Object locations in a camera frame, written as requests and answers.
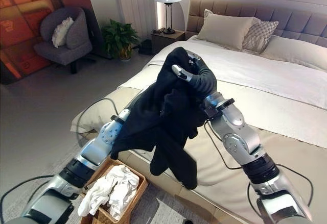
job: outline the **robotic arm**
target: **robotic arm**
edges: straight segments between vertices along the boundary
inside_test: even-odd
[[[204,97],[204,111],[226,150],[241,165],[258,194],[258,208],[265,224],[312,223],[307,204],[260,144],[258,134],[242,113],[217,92],[216,78],[197,54],[187,51],[194,75],[173,65],[173,72]]]
[[[259,195],[257,204],[265,224],[312,223],[308,206],[283,172],[264,151],[255,131],[248,126],[233,99],[217,92],[214,74],[201,57],[189,52],[192,72],[177,65],[173,72],[195,88],[203,99],[203,109],[226,150],[241,165]],[[113,120],[105,124],[97,138],[90,140],[43,190],[25,207],[20,218],[9,224],[66,223],[73,211],[70,200],[77,198],[83,186],[110,155],[114,141],[139,95]]]

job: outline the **potted plant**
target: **potted plant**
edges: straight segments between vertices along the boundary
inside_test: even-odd
[[[131,59],[131,44],[138,44],[137,32],[130,23],[120,23],[110,19],[110,25],[103,28],[103,38],[107,52],[122,61]]]

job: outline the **black cloth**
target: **black cloth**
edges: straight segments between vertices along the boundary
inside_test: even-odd
[[[155,84],[131,108],[131,113],[113,145],[111,158],[129,149],[152,151],[150,171],[160,175],[167,168],[188,189],[197,187],[196,161],[184,150],[187,138],[197,136],[206,115],[199,108],[196,91],[172,72],[177,64],[191,72],[189,58],[182,47],[166,58]]]

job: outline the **bed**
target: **bed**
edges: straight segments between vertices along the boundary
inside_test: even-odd
[[[234,51],[225,45],[199,39],[206,17],[205,9],[226,16],[255,16],[261,21],[278,21],[272,38],[281,38],[282,43],[285,40],[301,40],[303,48],[295,45],[295,50],[302,52],[300,59],[305,62],[281,61],[274,56],[271,58],[275,60],[267,58],[264,53],[271,48],[271,38],[261,54]],[[327,65],[327,15],[218,0],[191,0],[186,37],[187,41],[165,47],[141,72],[107,97],[113,99],[121,110],[140,90],[156,80],[167,54],[174,48],[182,46],[199,54],[214,72],[218,91],[225,98],[235,99],[235,105],[242,111],[246,122],[257,131],[272,159],[311,179],[315,192],[310,206],[313,219],[315,223],[325,223],[327,70],[324,68]],[[286,51],[292,49],[288,45],[285,47]],[[78,127],[80,114],[74,118],[71,131],[92,138],[113,114],[110,103],[99,102],[84,113]],[[216,140],[216,146],[226,163],[237,167],[222,143]],[[152,183],[210,223],[217,223],[217,220],[219,223],[263,223],[248,202],[247,177],[241,170],[225,167],[203,127],[198,128],[196,138],[187,141],[185,150],[197,160],[198,187],[192,191],[178,183],[169,170],[158,177],[152,176],[149,162],[153,152],[122,152],[120,160],[142,172]],[[282,170],[307,201],[310,196],[308,182],[286,169]],[[250,198],[255,202],[253,191]]]

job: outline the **plant pot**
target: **plant pot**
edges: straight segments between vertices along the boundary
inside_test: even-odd
[[[124,47],[119,51],[119,59],[121,59],[123,62],[128,62],[129,60],[131,60],[131,56],[132,56],[131,45],[128,45],[127,47]]]

